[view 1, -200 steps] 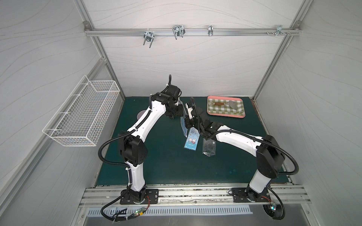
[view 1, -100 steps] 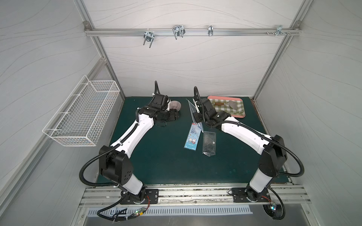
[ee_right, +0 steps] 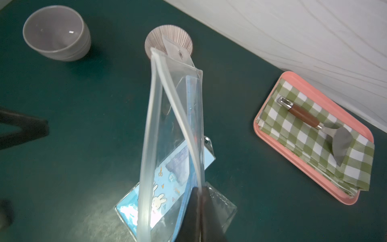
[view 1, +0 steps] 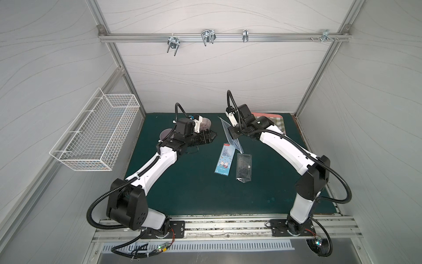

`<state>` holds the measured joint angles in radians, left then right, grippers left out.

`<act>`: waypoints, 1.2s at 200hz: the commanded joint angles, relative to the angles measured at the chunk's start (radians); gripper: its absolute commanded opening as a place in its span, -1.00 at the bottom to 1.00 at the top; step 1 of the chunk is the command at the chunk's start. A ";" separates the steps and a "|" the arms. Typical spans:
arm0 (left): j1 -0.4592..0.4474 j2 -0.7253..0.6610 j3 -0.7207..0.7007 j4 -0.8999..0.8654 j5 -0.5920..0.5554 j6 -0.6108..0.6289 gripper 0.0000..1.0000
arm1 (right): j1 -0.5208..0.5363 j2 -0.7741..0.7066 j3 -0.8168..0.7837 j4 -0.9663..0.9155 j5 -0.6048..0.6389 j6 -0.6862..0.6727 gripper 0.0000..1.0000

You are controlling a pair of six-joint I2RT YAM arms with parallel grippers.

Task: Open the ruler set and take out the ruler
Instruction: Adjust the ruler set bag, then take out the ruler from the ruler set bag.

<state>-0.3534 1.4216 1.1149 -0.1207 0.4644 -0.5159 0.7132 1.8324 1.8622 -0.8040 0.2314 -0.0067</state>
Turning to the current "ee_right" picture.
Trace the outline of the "clear ruler set pouch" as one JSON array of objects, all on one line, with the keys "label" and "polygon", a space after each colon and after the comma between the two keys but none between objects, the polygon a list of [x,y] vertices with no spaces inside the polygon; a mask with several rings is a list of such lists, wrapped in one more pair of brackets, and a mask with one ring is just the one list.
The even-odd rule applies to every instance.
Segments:
[{"label": "clear ruler set pouch", "polygon": [[[193,188],[200,189],[204,175],[203,73],[188,51],[162,37],[167,53],[151,47],[151,89],[140,172],[137,241],[176,240]],[[156,167],[183,141],[188,147],[189,175],[182,199],[166,218],[151,228]]]}]

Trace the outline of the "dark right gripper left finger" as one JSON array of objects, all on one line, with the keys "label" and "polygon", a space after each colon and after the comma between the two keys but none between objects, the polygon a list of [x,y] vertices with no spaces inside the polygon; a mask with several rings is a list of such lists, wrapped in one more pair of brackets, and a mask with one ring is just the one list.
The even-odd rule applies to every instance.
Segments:
[{"label": "dark right gripper left finger", "polygon": [[176,242],[199,242],[201,237],[201,199],[199,189],[193,188],[188,206],[176,237]]}]

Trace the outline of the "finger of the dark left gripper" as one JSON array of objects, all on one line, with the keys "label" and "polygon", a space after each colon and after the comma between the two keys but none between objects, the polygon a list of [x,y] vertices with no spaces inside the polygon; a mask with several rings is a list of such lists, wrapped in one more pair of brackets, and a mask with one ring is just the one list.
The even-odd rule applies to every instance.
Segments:
[{"label": "finger of the dark left gripper", "polygon": [[28,116],[22,113],[1,108],[1,123],[17,126],[29,135],[47,136],[49,134],[48,121]]},{"label": "finger of the dark left gripper", "polygon": [[17,132],[1,136],[1,150],[48,136],[49,133]]}]

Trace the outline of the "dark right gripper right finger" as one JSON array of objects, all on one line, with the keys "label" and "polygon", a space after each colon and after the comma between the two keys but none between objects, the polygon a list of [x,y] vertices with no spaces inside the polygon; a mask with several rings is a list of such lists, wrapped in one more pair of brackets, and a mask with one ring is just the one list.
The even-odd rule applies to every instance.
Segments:
[{"label": "dark right gripper right finger", "polygon": [[202,187],[201,203],[201,241],[226,242],[208,187]]}]

